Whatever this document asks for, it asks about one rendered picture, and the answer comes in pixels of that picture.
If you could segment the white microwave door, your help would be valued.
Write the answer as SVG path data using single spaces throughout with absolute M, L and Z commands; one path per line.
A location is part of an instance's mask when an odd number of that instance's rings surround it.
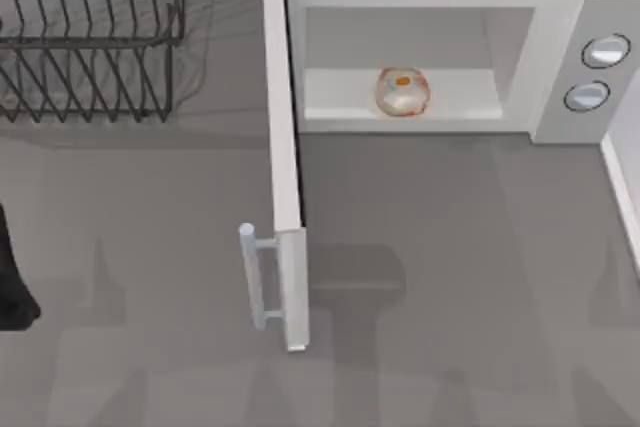
M 263 0 L 273 230 L 280 311 L 289 352 L 310 343 L 306 228 L 298 182 L 285 0 Z

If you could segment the white and orange bowl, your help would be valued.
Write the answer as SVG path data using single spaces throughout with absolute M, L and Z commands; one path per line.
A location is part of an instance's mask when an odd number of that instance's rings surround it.
M 380 71 L 375 86 L 375 104 L 385 115 L 397 118 L 420 116 L 430 101 L 431 89 L 420 70 L 388 67 Z

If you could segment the pale microwave oven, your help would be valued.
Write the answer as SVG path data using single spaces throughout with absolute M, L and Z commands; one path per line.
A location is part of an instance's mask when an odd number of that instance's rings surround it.
M 541 144 L 605 135 L 640 72 L 640 0 L 285 0 L 292 81 L 304 132 L 526 133 Z M 620 64 L 590 69 L 585 45 L 631 41 Z M 375 104 L 380 71 L 415 68 L 431 101 L 416 117 Z M 593 81 L 607 102 L 572 112 L 564 96 Z

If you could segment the round microwave knob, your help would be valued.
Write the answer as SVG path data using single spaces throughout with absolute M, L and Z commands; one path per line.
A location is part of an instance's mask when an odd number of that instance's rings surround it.
M 607 69 L 620 64 L 631 52 L 631 41 L 614 33 L 589 41 L 582 49 L 583 64 L 594 70 Z
M 565 107 L 572 112 L 589 112 L 603 106 L 609 99 L 610 87 L 593 81 L 571 87 L 564 96 Z

